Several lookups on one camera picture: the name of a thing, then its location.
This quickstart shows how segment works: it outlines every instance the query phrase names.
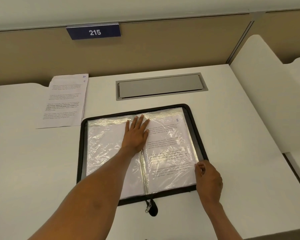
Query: number 215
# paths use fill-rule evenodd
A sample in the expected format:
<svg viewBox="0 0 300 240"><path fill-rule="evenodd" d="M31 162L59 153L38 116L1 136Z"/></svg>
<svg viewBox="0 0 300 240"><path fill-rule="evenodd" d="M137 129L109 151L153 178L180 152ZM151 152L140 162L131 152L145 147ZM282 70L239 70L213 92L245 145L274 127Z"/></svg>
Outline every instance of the number 215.
<svg viewBox="0 0 300 240"><path fill-rule="evenodd" d="M100 29L89 30L89 32L90 32L90 35L100 35L101 34Z"/></svg>

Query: paper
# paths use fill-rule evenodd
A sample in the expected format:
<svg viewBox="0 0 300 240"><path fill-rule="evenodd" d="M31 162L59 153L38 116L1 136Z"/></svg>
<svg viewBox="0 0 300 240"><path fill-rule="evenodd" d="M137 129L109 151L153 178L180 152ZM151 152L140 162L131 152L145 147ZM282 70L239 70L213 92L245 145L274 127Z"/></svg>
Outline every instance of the paper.
<svg viewBox="0 0 300 240"><path fill-rule="evenodd" d="M144 160L149 193L196 183L197 162L190 143L183 112L152 118L144 146Z"/></svg>
<svg viewBox="0 0 300 240"><path fill-rule="evenodd" d="M87 176L118 153L124 131L125 123L88 128ZM139 154L136 154L132 158L124 178L120 199L143 194L140 159Z"/></svg>
<svg viewBox="0 0 300 240"><path fill-rule="evenodd" d="M37 129L80 125L88 79L88 74L53 77Z"/></svg>

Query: desk number plate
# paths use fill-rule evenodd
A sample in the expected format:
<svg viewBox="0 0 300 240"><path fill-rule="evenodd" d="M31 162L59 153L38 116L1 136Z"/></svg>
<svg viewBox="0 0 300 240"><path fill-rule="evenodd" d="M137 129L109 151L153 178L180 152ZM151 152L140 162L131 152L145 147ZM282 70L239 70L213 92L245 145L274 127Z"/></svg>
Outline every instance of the desk number plate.
<svg viewBox="0 0 300 240"><path fill-rule="evenodd" d="M120 37L119 24L99 24L66 28L72 40Z"/></svg>

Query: hand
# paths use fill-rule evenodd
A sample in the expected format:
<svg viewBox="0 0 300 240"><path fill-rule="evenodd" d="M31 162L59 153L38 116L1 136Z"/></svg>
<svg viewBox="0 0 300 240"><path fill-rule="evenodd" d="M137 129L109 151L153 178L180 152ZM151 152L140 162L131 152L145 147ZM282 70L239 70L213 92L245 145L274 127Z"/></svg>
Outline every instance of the hand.
<svg viewBox="0 0 300 240"><path fill-rule="evenodd" d="M136 116L131 123L130 129L129 129L130 122L127 121L126 130L122 140L121 148L131 149L132 153L134 154L140 152L143 149L149 135L149 130L147 129L145 131L145 129L149 124L150 120L147 119L141 126L142 121L143 121L143 114L140 116L139 120L138 120L138 116Z"/></svg>
<svg viewBox="0 0 300 240"><path fill-rule="evenodd" d="M223 187L220 173L208 161L200 161L195 165L197 192L204 210L219 204Z"/></svg>

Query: black folder border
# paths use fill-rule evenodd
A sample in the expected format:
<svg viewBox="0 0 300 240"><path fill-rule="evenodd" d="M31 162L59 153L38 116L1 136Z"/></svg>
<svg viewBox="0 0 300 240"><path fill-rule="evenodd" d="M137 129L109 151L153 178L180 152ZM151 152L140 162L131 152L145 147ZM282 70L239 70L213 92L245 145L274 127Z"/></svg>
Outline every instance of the black folder border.
<svg viewBox="0 0 300 240"><path fill-rule="evenodd" d="M207 156L207 153L204 149L204 145L202 143L202 140L200 138L195 120L192 116L191 109L187 104L173 104L173 105L156 107L156 108L141 109L141 110L136 110L136 111L128 111L128 112L122 112L122 113L113 113L113 114L108 114L108 115L90 117L90 118L84 119L81 123L80 141L79 141L79 159L78 159L78 170L77 170L77 183L79 183L79 181L81 180L81 175L82 175L82 168L83 168L83 161L84 161L84 146L85 146L85 144L84 144L85 139L84 138L85 138L85 135L87 133L87 127L88 127L87 122L89 120L96 120L96 119L110 118L110 117L118 117L118 116L125 116L125 115L134 115L134 114L141 114L141 113L153 112L153 111L158 111L158 110L163 110L163 109L173 109L173 108L182 108L183 109L184 117L185 117L185 120L187 122L189 131L190 131L192 142L193 142L195 147L196 146L199 147L199 149L201 151L201 154L202 154L202 159L203 160L208 160L208 156ZM190 186L185 186L185 187L180 187L180 188L168 189L168 190L164 190L164 191L160 191L160 192L152 193L152 194L147 194L147 195L134 196L134 197L126 198L126 199L121 199L118 203L118 206L127 205L127 204L131 204L131 203L145 201L145 200L150 200L150 199L155 199L155 198L160 198L160 197L165 197L165 196L170 196L170 195L175 195L175 194L180 194L180 193L185 193L185 192L190 192L190 191L193 191L193 190L196 190L196 185L190 185Z"/></svg>

